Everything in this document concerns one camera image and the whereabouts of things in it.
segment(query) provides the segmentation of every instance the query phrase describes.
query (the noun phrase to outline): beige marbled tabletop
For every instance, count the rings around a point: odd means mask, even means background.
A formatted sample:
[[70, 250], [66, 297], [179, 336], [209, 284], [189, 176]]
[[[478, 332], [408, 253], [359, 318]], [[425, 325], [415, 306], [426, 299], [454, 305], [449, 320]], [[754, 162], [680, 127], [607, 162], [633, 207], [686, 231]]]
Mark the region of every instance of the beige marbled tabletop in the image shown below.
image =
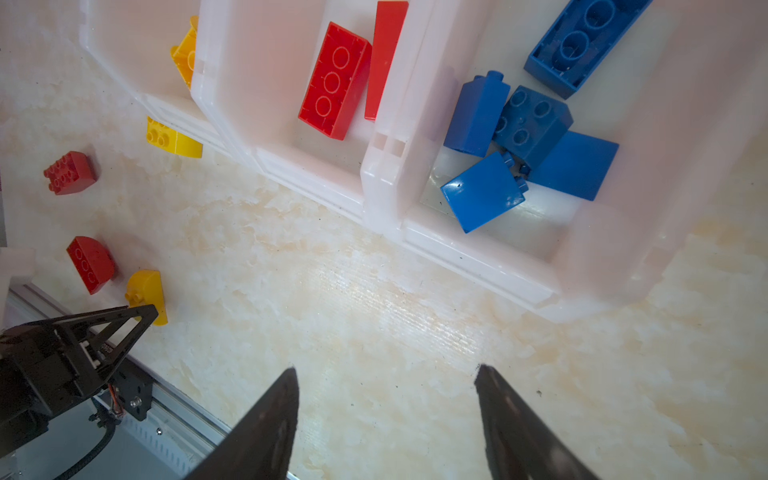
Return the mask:
[[[288, 366], [291, 471], [489, 478], [472, 381], [496, 366], [602, 478], [768, 476], [768, 131], [648, 298], [555, 325], [226, 157], [146, 143], [146, 114], [78, 45], [75, 0], [0, 2], [0, 173], [12, 247], [73, 311], [162, 272], [170, 324], [134, 348], [233, 425]], [[56, 197], [69, 150], [98, 182]], [[89, 296], [65, 248], [120, 269]]]

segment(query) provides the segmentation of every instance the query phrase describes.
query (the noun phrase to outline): plastic container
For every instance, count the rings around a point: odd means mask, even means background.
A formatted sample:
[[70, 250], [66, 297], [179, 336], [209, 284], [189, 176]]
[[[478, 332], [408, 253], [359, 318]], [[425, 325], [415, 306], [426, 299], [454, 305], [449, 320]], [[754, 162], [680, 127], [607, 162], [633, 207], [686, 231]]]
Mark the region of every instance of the plastic container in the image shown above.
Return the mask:
[[[103, 35], [84, 29], [83, 43], [155, 109], [153, 118], [210, 144], [169, 119], [205, 122], [166, 58], [196, 4], [173, 3], [183, 8], [153, 2], [146, 22], [113, 15], [141, 11], [135, 4], [84, 0], [87, 25], [111, 23]], [[363, 118], [362, 99], [340, 142], [297, 115], [328, 22], [371, 41], [376, 2], [202, 0], [191, 94], [236, 161], [539, 315], [568, 321], [647, 295], [763, 124], [768, 5], [651, 4], [566, 102], [572, 131], [621, 145], [596, 200], [530, 184], [523, 204], [464, 234], [439, 190], [479, 160], [442, 146], [459, 90], [497, 70], [513, 90], [523, 84], [554, 97], [523, 66], [566, 3], [412, 0], [376, 122]], [[134, 27], [142, 43], [96, 42], [114, 31], [133, 38]], [[154, 55], [149, 45], [158, 45], [162, 65], [144, 58]], [[135, 74], [125, 74], [118, 54]]]

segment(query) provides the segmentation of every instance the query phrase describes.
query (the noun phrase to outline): red block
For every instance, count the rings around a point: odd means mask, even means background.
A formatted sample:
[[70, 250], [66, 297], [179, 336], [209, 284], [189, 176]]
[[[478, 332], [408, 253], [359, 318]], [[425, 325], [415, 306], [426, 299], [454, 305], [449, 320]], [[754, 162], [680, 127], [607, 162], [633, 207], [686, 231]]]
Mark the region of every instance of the red block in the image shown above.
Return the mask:
[[331, 138], [344, 140], [370, 67], [371, 44], [330, 22], [299, 118]]
[[48, 189], [57, 195], [76, 194], [96, 183], [88, 157], [78, 151], [59, 158], [43, 175], [51, 181]]
[[366, 118], [375, 120], [384, 85], [392, 66], [392, 57], [400, 38], [402, 23], [406, 20], [408, 2], [379, 2], [376, 6], [376, 26], [373, 31], [373, 52], [371, 54], [371, 79], [368, 81]]
[[98, 240], [75, 237], [67, 247], [67, 253], [91, 295], [114, 276], [114, 262]]

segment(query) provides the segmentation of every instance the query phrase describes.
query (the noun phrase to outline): yellow block stud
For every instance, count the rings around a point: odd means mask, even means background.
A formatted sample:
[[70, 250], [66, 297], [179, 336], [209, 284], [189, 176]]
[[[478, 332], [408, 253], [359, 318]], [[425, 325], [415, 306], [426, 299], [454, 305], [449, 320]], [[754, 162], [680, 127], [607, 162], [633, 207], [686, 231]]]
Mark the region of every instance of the yellow block stud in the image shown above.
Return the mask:
[[147, 142], [166, 152], [182, 157], [200, 158], [203, 156], [202, 143], [149, 117], [147, 117]]
[[154, 305], [157, 309], [157, 318], [153, 325], [163, 326], [168, 323], [160, 272], [156, 270], [139, 270], [134, 273], [131, 279], [128, 280], [125, 299], [128, 301], [129, 306]]
[[190, 31], [181, 41], [181, 45], [170, 48], [170, 57], [173, 58], [176, 68], [179, 69], [187, 88], [192, 88], [192, 74], [194, 73], [194, 49], [197, 44], [197, 15], [190, 18]]

